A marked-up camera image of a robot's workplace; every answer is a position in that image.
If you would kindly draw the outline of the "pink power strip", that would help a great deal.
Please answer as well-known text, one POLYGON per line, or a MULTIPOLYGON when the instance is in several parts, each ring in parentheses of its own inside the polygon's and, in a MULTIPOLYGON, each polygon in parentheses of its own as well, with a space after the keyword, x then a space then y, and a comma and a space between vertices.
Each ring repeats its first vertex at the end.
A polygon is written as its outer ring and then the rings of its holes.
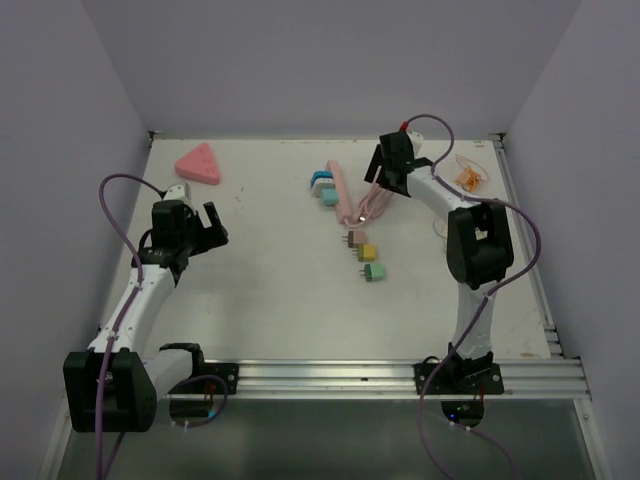
POLYGON ((338 202, 334 206, 339 224, 359 228, 379 218, 387 209, 394 193, 373 183, 356 207, 352 206, 343 171, 336 160, 329 160, 327 170, 333 175, 338 202))

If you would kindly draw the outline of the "teal usb charger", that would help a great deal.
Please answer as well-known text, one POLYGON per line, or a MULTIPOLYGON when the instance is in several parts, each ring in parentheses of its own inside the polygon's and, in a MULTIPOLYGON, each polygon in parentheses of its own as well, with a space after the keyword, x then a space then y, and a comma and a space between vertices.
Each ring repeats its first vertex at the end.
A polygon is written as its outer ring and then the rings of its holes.
POLYGON ((339 195, 337 190, 334 188, 332 190, 324 190, 322 195, 318 198, 319 204, 324 208, 332 208, 335 207, 339 203, 339 195))

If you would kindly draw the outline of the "blue adapter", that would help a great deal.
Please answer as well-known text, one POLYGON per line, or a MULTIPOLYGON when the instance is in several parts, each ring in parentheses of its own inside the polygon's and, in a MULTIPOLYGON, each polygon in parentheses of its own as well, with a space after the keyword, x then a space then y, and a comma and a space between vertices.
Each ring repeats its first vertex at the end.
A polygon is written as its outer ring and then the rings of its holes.
POLYGON ((315 171, 310 180, 310 186, 313 187, 318 180, 333 180, 333 174, 328 170, 315 171))

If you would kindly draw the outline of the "white adapter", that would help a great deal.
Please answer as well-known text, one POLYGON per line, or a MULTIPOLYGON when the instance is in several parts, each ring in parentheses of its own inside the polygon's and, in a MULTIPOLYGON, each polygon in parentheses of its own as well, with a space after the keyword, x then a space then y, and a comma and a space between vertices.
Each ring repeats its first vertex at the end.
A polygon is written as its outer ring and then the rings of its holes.
POLYGON ((334 182, 330 179, 321 178, 316 180, 310 187, 311 195, 315 198, 319 198, 324 190, 334 189, 334 182))

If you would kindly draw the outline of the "pink triangular socket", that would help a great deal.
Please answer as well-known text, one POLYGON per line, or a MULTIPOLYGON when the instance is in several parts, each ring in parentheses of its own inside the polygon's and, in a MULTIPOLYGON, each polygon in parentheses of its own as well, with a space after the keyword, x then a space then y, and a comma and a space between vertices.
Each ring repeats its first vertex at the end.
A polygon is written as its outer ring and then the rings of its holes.
POLYGON ((218 185, 221 172, 208 143, 201 143, 175 162, 177 175, 207 185, 218 185))

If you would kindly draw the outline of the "pink brown plug cube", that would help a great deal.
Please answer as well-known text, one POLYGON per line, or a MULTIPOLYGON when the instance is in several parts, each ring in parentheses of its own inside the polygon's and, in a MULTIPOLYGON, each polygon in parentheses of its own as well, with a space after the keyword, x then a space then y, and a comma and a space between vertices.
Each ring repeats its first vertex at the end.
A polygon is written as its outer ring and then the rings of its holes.
POLYGON ((362 230, 349 230, 344 236, 343 241, 349 248, 357 248, 366 244, 368 241, 367 234, 362 230))

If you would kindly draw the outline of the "yellow plug cube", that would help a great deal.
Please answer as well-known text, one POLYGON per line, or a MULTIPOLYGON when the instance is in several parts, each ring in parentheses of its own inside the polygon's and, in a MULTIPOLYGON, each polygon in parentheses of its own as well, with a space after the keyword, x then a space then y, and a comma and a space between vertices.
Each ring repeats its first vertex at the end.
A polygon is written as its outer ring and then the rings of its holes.
POLYGON ((375 262, 378 257, 378 249, 374 244, 364 243, 353 248, 353 256, 359 262, 375 262))

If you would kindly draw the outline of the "green plug cube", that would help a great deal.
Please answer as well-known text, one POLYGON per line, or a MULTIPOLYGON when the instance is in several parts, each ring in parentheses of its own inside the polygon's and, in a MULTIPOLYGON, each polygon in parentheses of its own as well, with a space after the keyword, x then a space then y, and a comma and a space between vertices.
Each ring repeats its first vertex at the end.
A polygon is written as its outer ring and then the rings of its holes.
POLYGON ((382 263, 379 262, 367 263, 360 270, 360 276, 366 282, 378 282, 385 279, 386 268, 382 263))

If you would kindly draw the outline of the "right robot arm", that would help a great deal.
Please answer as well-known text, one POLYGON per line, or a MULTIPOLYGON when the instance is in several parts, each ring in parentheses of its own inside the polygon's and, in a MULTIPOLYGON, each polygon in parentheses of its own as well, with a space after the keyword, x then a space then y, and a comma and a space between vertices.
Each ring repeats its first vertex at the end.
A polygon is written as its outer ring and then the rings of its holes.
POLYGON ((491 342, 494 288, 513 265, 505 207, 454 188, 417 156, 419 136, 399 130, 379 137, 365 180, 412 198, 446 221, 445 256, 458 285, 457 322, 447 355, 413 366, 416 391, 464 395, 502 394, 491 342))

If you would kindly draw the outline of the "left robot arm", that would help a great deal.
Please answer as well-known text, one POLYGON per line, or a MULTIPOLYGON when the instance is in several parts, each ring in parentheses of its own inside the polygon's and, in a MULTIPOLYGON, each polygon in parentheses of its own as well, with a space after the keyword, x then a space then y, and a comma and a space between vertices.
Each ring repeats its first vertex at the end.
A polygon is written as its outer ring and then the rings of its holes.
POLYGON ((203 208, 208 225, 184 200, 154 203, 151 227, 140 239, 115 312, 86 350, 71 352, 64 361, 75 431, 145 432, 161 398, 178 387, 193 393, 215 381, 197 343, 167 343, 154 357, 142 357, 155 320, 190 259, 229 241, 214 203, 203 208))

